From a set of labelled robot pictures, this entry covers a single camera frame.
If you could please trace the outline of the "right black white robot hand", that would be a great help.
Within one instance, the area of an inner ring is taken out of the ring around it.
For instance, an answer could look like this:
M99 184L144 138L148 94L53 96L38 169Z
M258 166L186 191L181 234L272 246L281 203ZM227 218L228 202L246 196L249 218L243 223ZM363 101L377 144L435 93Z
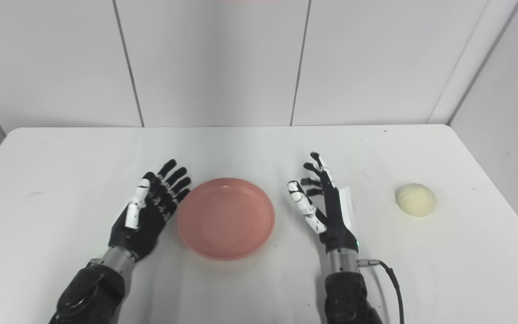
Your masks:
M287 189L304 219L325 245L326 252L353 250L358 252L356 236L345 225L347 205L340 197L329 167L317 152L310 153L315 163L306 162L304 169L317 178L288 182Z

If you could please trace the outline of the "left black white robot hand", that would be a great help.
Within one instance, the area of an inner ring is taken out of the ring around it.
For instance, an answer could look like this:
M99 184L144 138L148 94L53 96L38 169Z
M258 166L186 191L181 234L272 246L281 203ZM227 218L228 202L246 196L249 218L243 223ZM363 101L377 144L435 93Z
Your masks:
M147 257L190 192L192 180L187 172L187 168L170 159L158 172L144 174L111 228L109 248L127 250L136 262Z

